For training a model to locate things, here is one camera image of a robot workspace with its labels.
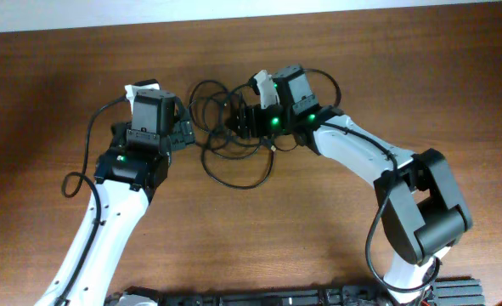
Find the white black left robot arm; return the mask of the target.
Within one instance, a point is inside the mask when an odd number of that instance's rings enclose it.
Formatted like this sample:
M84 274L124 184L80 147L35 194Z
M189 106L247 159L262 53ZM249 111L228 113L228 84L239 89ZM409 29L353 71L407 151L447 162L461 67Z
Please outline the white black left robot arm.
M112 140L94 175L68 173L91 190L87 211L59 271L40 305L103 304L116 267L156 189L165 181L172 154L195 141L188 110L174 93L129 88L123 101L132 118L112 125Z

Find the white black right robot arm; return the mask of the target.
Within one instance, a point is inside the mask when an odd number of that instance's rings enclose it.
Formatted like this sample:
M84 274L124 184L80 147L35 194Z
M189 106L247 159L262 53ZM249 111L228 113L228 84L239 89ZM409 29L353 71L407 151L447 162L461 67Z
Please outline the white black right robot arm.
M246 84L259 104L239 102L225 123L242 139L292 135L371 185L378 208L366 236L366 263L394 303L418 303L442 257L473 225L453 172L438 150L401 149L359 127L340 109L340 93L333 105L320 105L308 73L301 65L259 71Z

